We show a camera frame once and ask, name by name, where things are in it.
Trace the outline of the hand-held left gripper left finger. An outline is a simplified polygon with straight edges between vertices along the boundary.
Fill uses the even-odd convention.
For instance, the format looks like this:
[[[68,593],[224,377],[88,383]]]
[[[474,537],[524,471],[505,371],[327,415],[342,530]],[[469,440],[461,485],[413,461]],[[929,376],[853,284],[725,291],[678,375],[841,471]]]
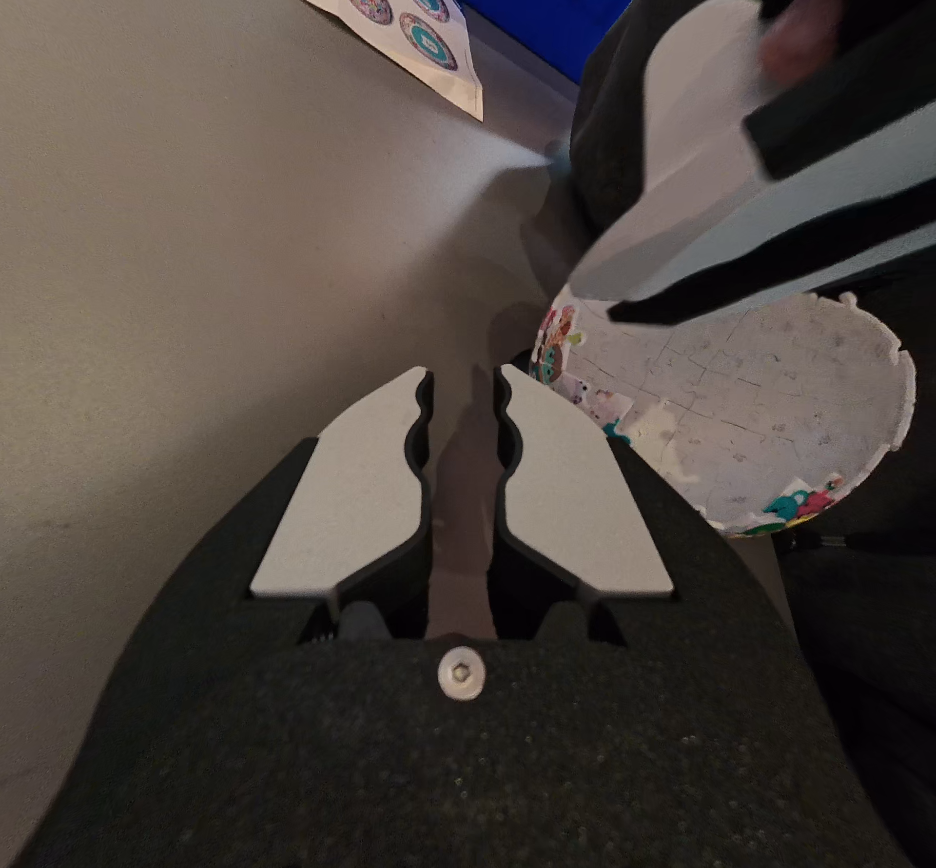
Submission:
[[[393,638],[425,638],[433,401],[432,372],[414,366],[322,430],[251,580],[253,598],[318,601],[334,622],[369,603]]]

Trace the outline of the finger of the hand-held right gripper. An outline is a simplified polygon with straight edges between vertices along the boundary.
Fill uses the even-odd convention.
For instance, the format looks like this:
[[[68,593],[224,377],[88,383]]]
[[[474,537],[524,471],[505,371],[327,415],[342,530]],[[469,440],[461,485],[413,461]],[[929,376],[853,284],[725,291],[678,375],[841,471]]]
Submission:
[[[745,118],[779,90],[757,60],[755,0],[708,0],[661,39],[645,70],[643,192],[568,286],[582,300],[644,300],[850,205],[935,183],[935,101],[791,177],[771,179]],[[833,270],[739,302],[836,287],[934,248],[934,221]]]
[[[647,299],[620,301],[605,314],[619,324],[682,324],[767,289],[833,270],[876,246],[921,230],[934,218],[935,188],[912,186],[801,223]]]

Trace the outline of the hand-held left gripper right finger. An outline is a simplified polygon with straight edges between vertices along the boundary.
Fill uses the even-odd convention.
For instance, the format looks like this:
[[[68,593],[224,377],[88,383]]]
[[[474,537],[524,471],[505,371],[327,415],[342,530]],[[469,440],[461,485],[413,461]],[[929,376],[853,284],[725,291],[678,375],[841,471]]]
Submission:
[[[500,640],[532,640],[556,606],[578,606],[612,643],[610,606],[677,593],[619,460],[625,442],[511,363],[494,371],[502,465],[495,494],[490,611]]]

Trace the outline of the colourful puzzle ball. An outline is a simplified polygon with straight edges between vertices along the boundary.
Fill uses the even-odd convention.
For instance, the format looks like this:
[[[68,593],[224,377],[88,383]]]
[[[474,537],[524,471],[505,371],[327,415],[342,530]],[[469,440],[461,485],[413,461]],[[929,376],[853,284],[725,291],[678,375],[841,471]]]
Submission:
[[[528,372],[727,537],[845,499],[901,447],[917,400],[910,353],[851,293],[652,328],[613,323],[565,286]]]

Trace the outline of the person's right hand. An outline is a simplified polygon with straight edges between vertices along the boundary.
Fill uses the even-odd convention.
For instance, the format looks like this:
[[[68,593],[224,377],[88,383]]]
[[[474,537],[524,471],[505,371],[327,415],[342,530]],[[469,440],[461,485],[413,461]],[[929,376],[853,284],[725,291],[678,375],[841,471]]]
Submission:
[[[843,0],[794,0],[769,26],[758,59],[766,78],[791,88],[835,57]]]

